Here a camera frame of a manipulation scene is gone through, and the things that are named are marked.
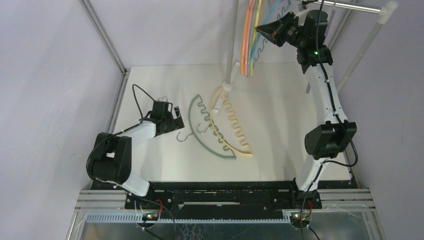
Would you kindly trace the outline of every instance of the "white wall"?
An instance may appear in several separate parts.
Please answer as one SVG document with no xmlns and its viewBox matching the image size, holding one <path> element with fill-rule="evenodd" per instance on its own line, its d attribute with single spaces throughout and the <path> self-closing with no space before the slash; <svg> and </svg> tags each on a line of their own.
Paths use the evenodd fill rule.
<svg viewBox="0 0 424 240">
<path fill-rule="evenodd" d="M 64 239 L 120 73 L 77 0 L 0 2 L 0 239 Z"/>
<path fill-rule="evenodd" d="M 91 0 L 126 67 L 227 62 L 234 0 Z M 262 1 L 259 24 L 278 0 Z M 234 61 L 240 61 L 241 41 L 248 0 L 239 0 Z M 298 12 L 299 2 L 284 0 L 271 21 L 285 8 Z M 331 12 L 331 7 L 324 10 Z M 336 11 L 329 36 L 341 19 Z M 257 46 L 262 48 L 262 39 Z M 296 49 L 266 44 L 261 63 L 296 62 Z"/>
<path fill-rule="evenodd" d="M 370 5 L 386 0 L 362 1 Z M 389 240 L 422 239 L 424 156 L 424 2 L 398 1 L 340 92 L 357 123 L 358 178 L 369 187 Z M 340 79 L 377 16 L 356 13 L 333 52 Z"/>
</svg>

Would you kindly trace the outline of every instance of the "hanger hook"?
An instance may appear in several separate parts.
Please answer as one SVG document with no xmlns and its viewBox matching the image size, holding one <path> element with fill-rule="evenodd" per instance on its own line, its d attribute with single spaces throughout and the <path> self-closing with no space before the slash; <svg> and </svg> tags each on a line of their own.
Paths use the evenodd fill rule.
<svg viewBox="0 0 424 240">
<path fill-rule="evenodd" d="M 209 125 L 204 131 L 199 131 L 199 127 L 200 127 L 200 123 L 199 123 L 199 125 L 197 126 L 197 128 L 196 128 L 196 131 L 199 133 L 199 134 L 204 134 L 204 133 L 206 133 L 207 131 L 208 131 L 208 129 L 210 129 L 212 126 L 211 125 Z"/>
<path fill-rule="evenodd" d="M 183 140 L 180 140 L 180 139 L 178 139 L 178 136 L 180 135 L 180 133 L 181 132 L 179 132 L 177 135 L 176 135 L 176 140 L 178 141 L 178 142 L 180 142 L 180 143 L 184 143 L 191 135 L 193 135 L 193 133 L 190 133 L 189 135 L 187 135 Z"/>
</svg>

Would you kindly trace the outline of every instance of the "white table surface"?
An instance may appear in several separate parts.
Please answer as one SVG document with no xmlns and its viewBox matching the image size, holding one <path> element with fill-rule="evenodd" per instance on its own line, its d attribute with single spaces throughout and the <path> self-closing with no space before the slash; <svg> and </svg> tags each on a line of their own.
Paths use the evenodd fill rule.
<svg viewBox="0 0 424 240">
<path fill-rule="evenodd" d="M 146 90 L 153 98 L 166 96 L 178 106 L 185 128 L 150 139 L 132 151 L 132 168 L 142 178 L 163 182 L 244 182 L 291 181 L 302 169 L 307 153 L 304 137 L 317 126 L 312 93 L 306 94 L 307 81 L 297 63 L 257 63 L 254 75 L 239 75 L 228 94 L 239 123 L 253 149 L 253 156 L 236 153 L 236 159 L 221 159 L 206 151 L 193 137 L 178 142 L 191 133 L 189 106 L 200 94 L 209 109 L 214 92 L 225 77 L 223 64 L 135 66 L 131 68 L 116 121 L 115 132 L 134 125 L 140 113 L 134 101 L 132 84 Z M 152 100 L 136 89 L 143 114 L 152 109 Z M 191 111 L 194 127 L 204 121 L 199 107 Z M 213 115 L 214 123 L 234 147 L 239 144 L 225 109 Z M 219 153 L 222 146 L 209 129 L 199 138 Z M 336 161 L 345 163 L 343 154 Z M 330 164 L 321 180 L 349 180 L 346 167 Z"/>
</svg>

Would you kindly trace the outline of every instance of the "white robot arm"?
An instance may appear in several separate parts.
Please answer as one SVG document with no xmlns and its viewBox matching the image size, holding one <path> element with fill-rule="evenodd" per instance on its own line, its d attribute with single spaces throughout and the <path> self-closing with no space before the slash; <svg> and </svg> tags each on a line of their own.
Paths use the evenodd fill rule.
<svg viewBox="0 0 424 240">
<path fill-rule="evenodd" d="M 184 128 L 180 109 L 174 107 L 176 118 L 169 111 L 169 102 L 154 101 L 153 110 L 140 123 L 117 134 L 97 135 L 88 157 L 86 170 L 92 180 L 120 186 L 139 197 L 147 195 L 150 183 L 133 171 L 132 148 L 161 134 Z"/>
<path fill-rule="evenodd" d="M 326 125 L 328 123 L 338 125 L 339 120 L 336 118 L 336 115 L 338 115 L 342 122 L 347 121 L 348 119 L 343 112 L 337 95 L 336 85 L 333 79 L 333 66 L 328 63 L 324 63 L 323 66 L 328 75 L 328 80 L 325 79 L 324 72 L 320 66 L 311 66 L 305 72 L 306 79 L 310 84 L 310 89 L 315 101 L 317 125 Z M 331 87 L 332 99 L 334 101 L 336 111 L 333 111 L 327 83 Z M 308 155 L 302 170 L 295 180 L 299 190 L 306 191 L 309 188 L 309 191 L 313 191 L 317 189 L 318 181 L 326 166 L 329 164 L 326 161 L 330 159 L 331 157 L 320 157 L 319 159 L 314 159 L 313 155 Z"/>
<path fill-rule="evenodd" d="M 318 182 L 329 163 L 350 167 L 332 159 L 352 143 L 357 130 L 354 122 L 348 122 L 337 95 L 333 58 L 324 45 L 327 17 L 321 9 L 306 10 L 298 15 L 289 12 L 275 22 L 256 27 L 262 36 L 278 47 L 289 43 L 297 48 L 297 62 L 310 84 L 315 101 L 317 127 L 304 139 L 308 156 L 291 189 L 294 208 L 303 208 L 306 199 L 316 202 L 319 198 L 316 191 Z"/>
</svg>

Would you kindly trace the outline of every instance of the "black cable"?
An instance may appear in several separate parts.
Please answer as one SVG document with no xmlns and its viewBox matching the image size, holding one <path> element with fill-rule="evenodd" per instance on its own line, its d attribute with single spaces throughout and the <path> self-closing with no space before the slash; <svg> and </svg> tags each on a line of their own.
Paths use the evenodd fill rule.
<svg viewBox="0 0 424 240">
<path fill-rule="evenodd" d="M 154 234 L 153 232 L 149 231 L 149 230 L 148 230 L 148 229 L 146 229 L 146 228 L 144 228 L 144 230 L 143 230 L 143 231 L 145 231 L 146 233 L 148 233 L 148 234 L 152 235 L 153 237 L 155 237 L 155 238 L 157 238 L 157 239 L 159 239 L 159 240 L 165 240 L 165 239 L 163 239 L 162 237 L 160 237 L 160 236 L 158 236 L 158 235 Z"/>
<path fill-rule="evenodd" d="M 108 137 L 106 137 L 105 139 L 103 139 L 103 140 L 101 140 L 96 146 L 94 146 L 94 148 L 93 148 L 93 150 L 91 150 L 91 152 L 90 152 L 90 154 L 88 155 L 88 159 L 87 159 L 87 163 L 86 163 L 86 165 L 85 165 L 85 169 L 86 169 L 86 171 L 87 171 L 87 174 L 88 174 L 88 176 L 90 177 L 90 179 L 91 180 L 96 180 L 96 178 L 92 175 L 92 170 L 90 169 L 90 165 L 91 165 L 91 162 L 92 162 L 92 155 L 93 155 L 93 153 L 96 151 L 96 149 L 97 148 L 99 148 L 100 147 L 100 145 L 102 145 L 104 142 L 106 142 L 107 140 L 109 140 L 109 139 L 111 139 L 111 138 L 113 138 L 113 137 L 116 137 L 116 136 L 118 136 L 119 134 L 123 134 L 123 133 L 125 133 L 125 132 L 127 132 L 127 131 L 129 131 L 129 130 L 131 130 L 131 129 L 133 129 L 133 128 L 135 128 L 135 127 L 138 127 L 138 126 L 140 126 L 141 124 L 142 124 L 142 122 L 143 122 L 143 119 L 141 119 L 141 121 L 140 121 L 140 123 L 137 123 L 137 124 L 135 124 L 135 125 L 132 125 L 132 126 L 130 126 L 129 128 L 127 128 L 127 129 L 125 129 L 125 130 L 123 130 L 123 131 L 120 131 L 120 132 L 117 132 L 117 133 L 115 133 L 115 134 L 111 134 L 111 135 L 109 135 Z"/>
<path fill-rule="evenodd" d="M 318 234 L 310 226 L 308 228 L 309 228 L 309 230 L 311 230 L 313 232 L 313 234 L 315 234 L 316 239 L 321 240 L 320 237 L 318 236 Z"/>
<path fill-rule="evenodd" d="M 134 100 L 135 100 L 135 103 L 137 104 L 137 108 L 138 108 L 138 111 L 140 112 L 140 115 L 141 115 L 141 119 L 143 119 L 143 113 L 142 113 L 142 109 L 140 108 L 140 105 L 139 105 L 139 101 L 137 101 L 137 97 L 136 97 L 136 91 L 135 91 L 135 89 L 134 89 L 134 87 L 137 87 L 138 89 L 140 89 L 141 91 L 143 91 L 143 93 L 145 93 L 149 98 L 151 98 L 153 101 L 155 101 L 155 99 L 153 99 L 153 97 L 152 96 L 150 96 L 143 88 L 141 88 L 139 85 L 137 85 L 137 84 L 133 84 L 132 85 L 132 94 L 134 95 Z"/>
<path fill-rule="evenodd" d="M 302 6 L 305 7 L 308 4 L 318 2 L 319 0 L 302 0 Z"/>
<path fill-rule="evenodd" d="M 327 74 L 326 69 L 324 68 L 323 62 L 321 61 L 321 56 L 320 56 L 321 53 L 320 53 L 320 48 L 318 46 L 318 32 L 319 32 L 319 29 L 320 29 L 320 19 L 321 19 L 321 12 L 323 11 L 323 6 L 324 6 L 324 1 L 322 1 L 321 4 L 319 5 L 318 23 L 316 24 L 315 45 L 316 45 L 316 51 L 318 52 L 319 65 L 321 66 L 322 72 L 324 73 L 324 77 L 325 77 L 325 80 L 326 80 L 326 84 L 327 84 L 327 88 L 328 88 L 328 94 L 330 96 L 330 101 L 331 101 L 331 107 L 332 107 L 333 112 L 336 112 L 336 105 L 335 105 L 334 99 L 333 99 L 333 91 L 331 89 L 330 83 L 328 82 L 329 76 Z M 358 163 L 358 152 L 357 152 L 357 149 L 355 147 L 354 141 L 349 136 L 348 131 L 346 130 L 345 126 L 343 125 L 342 121 L 340 120 L 339 115 L 335 114 L 335 117 L 337 118 L 338 123 L 340 124 L 341 128 L 343 129 L 344 133 L 346 134 L 347 138 L 349 139 L 350 145 L 352 146 L 352 149 L 353 149 L 353 153 L 355 154 L 355 161 L 354 161 L 353 164 L 344 164 L 344 163 L 340 163 L 340 162 L 334 161 L 334 160 L 326 160 L 326 161 L 322 162 L 322 164 L 333 163 L 333 164 L 337 164 L 337 165 L 341 165 L 341 166 L 344 166 L 344 167 L 351 168 Z"/>
<path fill-rule="evenodd" d="M 96 146 L 94 146 L 94 148 L 93 148 L 93 150 L 90 152 L 90 154 L 88 155 L 88 159 L 87 159 L 87 163 L 86 163 L 86 165 L 85 165 L 85 169 L 86 169 L 86 171 L 87 171 L 87 174 L 88 174 L 88 176 L 90 177 L 90 179 L 91 180 L 96 180 L 96 178 L 92 175 L 92 171 L 91 171 L 91 169 L 90 169 L 90 164 L 91 164 L 91 162 L 92 162 L 92 159 L 91 159 L 91 157 L 92 157 L 92 155 L 93 155 L 93 153 L 94 153 L 94 151 L 98 148 L 98 147 L 100 147 L 100 145 L 101 144 L 103 144 L 104 142 L 106 142 L 107 140 L 109 140 L 109 139 L 111 139 L 111 138 L 113 138 L 113 137 L 116 137 L 117 135 L 119 135 L 119 134 L 123 134 L 124 132 L 127 132 L 127 131 L 129 131 L 129 130 L 131 130 L 131 129 L 133 129 L 133 128 L 135 128 L 135 127 L 137 127 L 137 126 L 139 126 L 139 125 L 141 125 L 142 124 L 142 122 L 143 122 L 143 120 L 145 119 L 145 117 L 143 117 L 143 113 L 142 113 L 142 110 L 141 110 L 141 108 L 140 108 L 140 105 L 139 105 L 139 102 L 137 101 L 137 96 L 136 96 L 136 91 L 135 91 L 135 89 L 134 89 L 134 87 L 137 87 L 137 88 L 139 88 L 141 91 L 143 91 L 149 98 L 151 98 L 153 101 L 155 101 L 155 99 L 153 99 L 153 97 L 152 96 L 150 96 L 143 88 L 141 88 L 140 86 L 138 86 L 137 84 L 133 84 L 132 85 L 132 94 L 134 95 L 134 100 L 135 100 L 135 103 L 137 104 L 137 108 L 138 108 L 138 110 L 140 111 L 140 115 L 141 115 L 141 118 L 140 118 L 140 122 L 139 123 L 137 123 L 137 124 L 135 124 L 135 125 L 133 125 L 133 126 L 130 126 L 129 128 L 127 128 L 127 129 L 125 129 L 125 130 L 123 130 L 123 131 L 120 131 L 120 132 L 118 132 L 118 133 L 115 133 L 115 134 L 112 134 L 112 135 L 109 135 L 108 137 L 106 137 L 105 139 L 103 139 L 102 141 L 100 141 Z"/>
<path fill-rule="evenodd" d="M 305 205 L 305 202 L 306 202 L 306 197 L 308 196 L 308 192 L 309 192 L 309 190 L 311 190 L 311 187 L 312 187 L 313 184 L 314 184 L 314 181 L 311 182 L 309 187 L 307 188 L 307 190 L 305 192 L 305 197 L 303 199 L 302 207 L 300 208 L 300 217 L 299 217 L 299 219 L 300 219 L 300 233 L 302 234 L 303 240 L 305 240 L 305 236 L 304 236 L 304 230 L 303 230 L 303 227 L 302 227 L 302 219 L 303 219 L 302 214 L 303 214 L 303 211 L 304 211 L 304 205 Z"/>
<path fill-rule="evenodd" d="M 151 204 L 156 204 L 156 205 L 162 207 L 163 209 L 165 209 L 166 211 L 168 211 L 169 215 L 171 215 L 172 222 L 173 222 L 173 237 L 171 239 L 172 240 L 175 239 L 175 235 L 177 234 L 177 225 L 175 223 L 175 218 L 172 215 L 171 211 L 169 211 L 168 208 L 166 208 L 164 205 L 162 205 L 160 203 L 157 203 L 157 202 L 154 202 L 154 201 L 150 201 L 150 200 L 147 200 L 147 199 L 144 199 L 144 198 L 139 198 L 139 200 L 142 200 L 142 201 L 145 201 L 145 202 L 148 202 L 148 203 L 151 203 Z"/>
</svg>

